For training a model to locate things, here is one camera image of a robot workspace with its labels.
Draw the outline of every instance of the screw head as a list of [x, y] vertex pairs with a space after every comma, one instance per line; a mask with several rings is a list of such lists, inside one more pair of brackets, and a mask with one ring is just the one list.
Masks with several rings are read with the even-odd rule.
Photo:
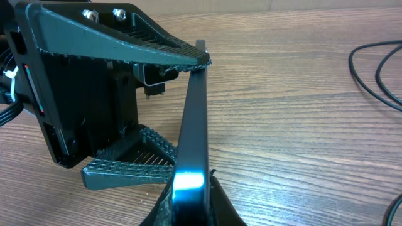
[[126, 12], [122, 9], [113, 9], [113, 15], [116, 17], [117, 21], [126, 20]]
[[85, 9], [82, 11], [82, 15], [85, 16], [85, 18], [87, 18], [89, 20], [99, 23], [99, 15], [98, 15], [97, 11]]

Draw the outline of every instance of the metal screw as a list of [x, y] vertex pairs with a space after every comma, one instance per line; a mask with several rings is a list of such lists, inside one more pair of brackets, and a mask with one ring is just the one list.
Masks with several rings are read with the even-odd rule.
[[126, 12], [122, 9], [113, 9], [113, 15], [116, 17], [117, 21], [126, 20]]
[[160, 68], [159, 69], [159, 76], [164, 77], [166, 75], [166, 69], [165, 68]]
[[85, 16], [85, 18], [90, 19], [92, 21], [95, 21], [96, 23], [99, 23], [99, 15], [97, 11], [91, 11], [88, 9], [85, 9], [82, 11], [82, 15]]

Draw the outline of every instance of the wooden table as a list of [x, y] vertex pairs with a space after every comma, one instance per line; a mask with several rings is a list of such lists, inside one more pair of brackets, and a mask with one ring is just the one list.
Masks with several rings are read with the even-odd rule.
[[[248, 225], [379, 225], [402, 193], [402, 113], [352, 79], [347, 58], [402, 39], [402, 8], [154, 16], [171, 34], [207, 40], [210, 168]], [[357, 53], [374, 72], [393, 46]], [[383, 80], [402, 96], [402, 54]], [[176, 144], [188, 73], [166, 95], [138, 93], [140, 122]], [[137, 225], [164, 185], [90, 191], [54, 164], [36, 119], [0, 128], [0, 225]], [[402, 225], [398, 214], [393, 225]]]

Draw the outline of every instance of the glowing blue light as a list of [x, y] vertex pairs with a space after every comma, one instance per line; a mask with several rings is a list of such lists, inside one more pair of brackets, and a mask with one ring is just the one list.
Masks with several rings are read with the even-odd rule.
[[204, 185], [204, 176], [202, 173], [183, 172], [176, 173], [173, 180], [174, 190], [188, 190], [200, 188]]

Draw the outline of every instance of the black cable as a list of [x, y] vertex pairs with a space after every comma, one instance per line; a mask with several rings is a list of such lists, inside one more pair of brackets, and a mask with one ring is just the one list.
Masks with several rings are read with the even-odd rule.
[[[373, 43], [373, 44], [368, 44], [368, 45], [362, 45], [362, 46], [360, 46], [360, 47], [357, 47], [357, 48], [354, 49], [354, 50], [350, 53], [350, 55], [349, 55], [349, 70], [350, 70], [351, 74], [353, 75], [353, 77], [357, 80], [357, 82], [359, 82], [359, 84], [360, 84], [367, 92], [369, 92], [373, 97], [377, 98], [377, 99], [378, 99], [379, 101], [381, 101], [382, 103], [384, 103], [384, 104], [386, 104], [386, 105], [388, 105], [388, 106], [390, 106], [390, 107], [392, 107], [392, 108], [394, 108], [394, 109], [396, 109], [396, 110], [402, 111], [402, 107], [400, 107], [400, 106], [398, 106], [398, 105], [395, 105], [395, 104], [393, 104], [393, 103], [387, 101], [386, 99], [380, 97], [378, 94], [376, 94], [374, 91], [372, 91], [367, 85], [365, 85], [364, 82], [363, 82], [363, 81], [360, 79], [360, 77], [358, 76], [358, 74], [357, 74], [357, 72], [356, 72], [356, 70], [355, 70], [355, 68], [354, 68], [354, 65], [353, 65], [353, 55], [354, 55], [355, 52], [357, 52], [357, 51], [359, 51], [359, 50], [361, 50], [361, 49], [363, 49], [363, 48], [369, 48], [369, 47], [381, 46], [381, 45], [391, 45], [391, 44], [402, 44], [402, 41], [401, 41], [401, 40], [397, 40], [397, 41], [384, 41], [384, 42]], [[382, 64], [380, 64], [379, 68], [377, 69], [378, 74], [379, 74], [379, 72], [381, 71], [381, 68], [382, 68], [382, 66], [384, 65], [385, 61], [392, 55], [391, 53], [390, 53], [389, 55], [387, 55], [387, 56], [384, 58], [384, 60], [381, 62]]]
[[[11, 98], [10, 93], [5, 93], [8, 100]], [[15, 102], [11, 100], [11, 105], [0, 112], [0, 127], [5, 125], [5, 123], [13, 120], [24, 110], [23, 103], [18, 99], [17, 95], [14, 95]]]
[[1, 59], [1, 57], [7, 52], [7, 51], [9, 51], [10, 50], [10, 48], [8, 48], [7, 50], [5, 50], [1, 55], [0, 55], [0, 59]]
[[[351, 72], [351, 74], [353, 75], [353, 77], [357, 80], [357, 82], [359, 82], [359, 84], [367, 91], [369, 92], [373, 97], [377, 98], [379, 101], [381, 101], [382, 103], [395, 108], [396, 110], [400, 110], [402, 111], [402, 107], [392, 104], [391, 102], [385, 100], [384, 98], [380, 97], [378, 94], [376, 94], [375, 92], [373, 92], [367, 85], [364, 84], [364, 82], [360, 79], [360, 77], [357, 75], [357, 72], [353, 66], [353, 54], [363, 48], [369, 48], [369, 47], [374, 47], [374, 46], [381, 46], [381, 45], [392, 45], [392, 44], [402, 44], [401, 40], [397, 40], [397, 41], [384, 41], [384, 42], [379, 42], [379, 43], [373, 43], [373, 44], [368, 44], [368, 45], [362, 45], [360, 47], [357, 47], [356, 49], [354, 49], [352, 51], [352, 53], [350, 53], [349, 55], [349, 70]], [[390, 99], [394, 100], [396, 103], [398, 103], [399, 105], [402, 105], [402, 100], [397, 98], [397, 96], [395, 96], [391, 91], [389, 91], [387, 89], [387, 87], [383, 84], [383, 81], [381, 80], [381, 69], [383, 68], [385, 62], [392, 56], [394, 55], [397, 51], [399, 51], [400, 49], [402, 49], [402, 45], [396, 47], [393, 51], [391, 51], [391, 53], [388, 53], [388, 55], [386, 55], [386, 57], [384, 57], [384, 59], [381, 61], [381, 63], [378, 65], [377, 67], [377, 71], [376, 71], [376, 82], [379, 86], [379, 88], [384, 92], [384, 94], [386, 94]], [[387, 211], [385, 212], [384, 215], [384, 219], [383, 219], [383, 226], [391, 226], [392, 224], [392, 219], [395, 216], [395, 213], [398, 209], [398, 207], [401, 205], [402, 203], [402, 195], [398, 196], [396, 199], [394, 199], [392, 201], [392, 203], [389, 205]]]
[[393, 99], [395, 102], [397, 102], [398, 104], [402, 105], [402, 100], [397, 98], [397, 96], [395, 96], [393, 93], [391, 93], [391, 91], [389, 91], [387, 89], [387, 87], [383, 84], [383, 81], [381, 80], [381, 76], [380, 76], [380, 72], [381, 69], [383, 68], [383, 65], [385, 64], [385, 62], [392, 56], [394, 55], [394, 53], [396, 53], [397, 51], [399, 51], [400, 49], [402, 49], [402, 45], [396, 47], [393, 51], [391, 51], [391, 53], [389, 53], [379, 64], [377, 71], [376, 71], [376, 82], [377, 85], [379, 86], [379, 88], [391, 99]]
[[7, 69], [7, 66], [8, 66], [8, 64], [11, 62], [11, 60], [12, 59], [14, 59], [14, 56], [11, 56], [11, 58], [8, 60], [8, 62], [7, 62], [7, 64], [6, 64], [6, 66], [4, 67], [4, 70], [6, 70]]
[[1, 66], [0, 66], [0, 68], [3, 68], [4, 71], [6, 70], [6, 67], [3, 67], [3, 66], [4, 66], [4, 63], [6, 63], [7, 59], [8, 59], [10, 56], [13, 56], [13, 52], [10, 52], [10, 53], [5, 57], [5, 59], [3, 60]]
[[383, 226], [391, 226], [392, 219], [394, 218], [396, 210], [398, 209], [401, 203], [402, 203], [402, 195], [398, 196], [391, 202], [387, 211], [385, 212]]

